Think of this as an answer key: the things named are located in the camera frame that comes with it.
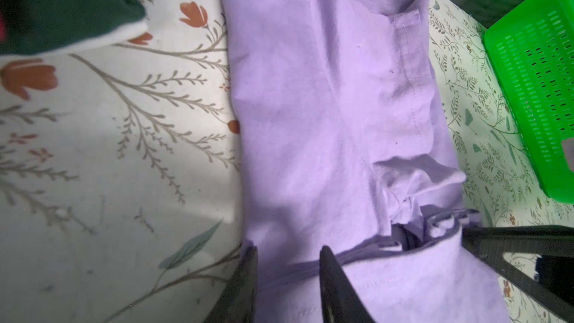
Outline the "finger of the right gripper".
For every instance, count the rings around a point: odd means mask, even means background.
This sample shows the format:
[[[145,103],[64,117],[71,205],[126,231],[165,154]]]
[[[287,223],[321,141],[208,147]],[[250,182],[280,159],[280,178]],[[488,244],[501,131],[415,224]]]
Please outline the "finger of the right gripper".
[[[573,228],[480,227],[463,229],[463,247],[497,274],[564,321],[573,320],[573,294],[555,294],[504,259],[505,254],[573,258]]]

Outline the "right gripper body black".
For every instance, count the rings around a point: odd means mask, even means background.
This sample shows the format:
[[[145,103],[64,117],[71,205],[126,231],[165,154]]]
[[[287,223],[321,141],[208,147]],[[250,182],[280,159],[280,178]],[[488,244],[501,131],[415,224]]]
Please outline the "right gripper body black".
[[[555,294],[573,294],[573,258],[542,256],[535,265],[536,281]]]

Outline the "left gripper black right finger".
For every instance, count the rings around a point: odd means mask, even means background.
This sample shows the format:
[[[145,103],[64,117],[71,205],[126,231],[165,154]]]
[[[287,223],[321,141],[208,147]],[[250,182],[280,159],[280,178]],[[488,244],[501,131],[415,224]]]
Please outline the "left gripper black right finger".
[[[319,281],[325,323],[374,322],[327,245],[320,252]]]

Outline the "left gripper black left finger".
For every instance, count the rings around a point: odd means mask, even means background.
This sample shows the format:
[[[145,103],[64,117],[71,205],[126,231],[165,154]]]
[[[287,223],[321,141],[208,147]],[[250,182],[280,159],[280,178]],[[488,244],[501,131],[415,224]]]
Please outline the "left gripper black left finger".
[[[258,250],[249,247],[205,323],[251,323],[256,312]]]

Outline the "purple t shirt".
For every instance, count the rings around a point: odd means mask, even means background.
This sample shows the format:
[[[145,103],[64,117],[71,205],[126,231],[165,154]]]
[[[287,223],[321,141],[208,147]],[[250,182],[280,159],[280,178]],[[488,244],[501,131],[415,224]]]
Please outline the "purple t shirt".
[[[429,0],[223,0],[257,322],[320,322],[328,246],[376,322],[507,322],[429,58]]]

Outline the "green plastic basket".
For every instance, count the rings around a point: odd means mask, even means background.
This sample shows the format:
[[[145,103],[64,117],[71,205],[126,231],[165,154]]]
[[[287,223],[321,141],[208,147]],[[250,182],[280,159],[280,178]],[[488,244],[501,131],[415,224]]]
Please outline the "green plastic basket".
[[[573,0],[524,0],[484,46],[541,189],[573,203]]]

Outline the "floral table cloth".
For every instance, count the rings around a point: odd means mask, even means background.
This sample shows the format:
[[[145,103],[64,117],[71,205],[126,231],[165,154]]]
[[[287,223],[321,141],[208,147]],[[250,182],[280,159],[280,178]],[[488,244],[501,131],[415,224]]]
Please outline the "floral table cloth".
[[[245,131],[221,0],[138,1],[134,40],[1,59],[1,322],[202,322],[235,270]],[[538,187],[484,27],[450,0],[428,11],[466,207],[488,226],[573,227]]]

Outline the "folded dark green t shirt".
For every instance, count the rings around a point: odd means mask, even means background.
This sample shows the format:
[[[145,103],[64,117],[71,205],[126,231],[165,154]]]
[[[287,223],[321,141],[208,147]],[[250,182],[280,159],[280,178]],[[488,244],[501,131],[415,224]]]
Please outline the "folded dark green t shirt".
[[[146,19],[138,0],[1,0],[1,55],[31,55]]]

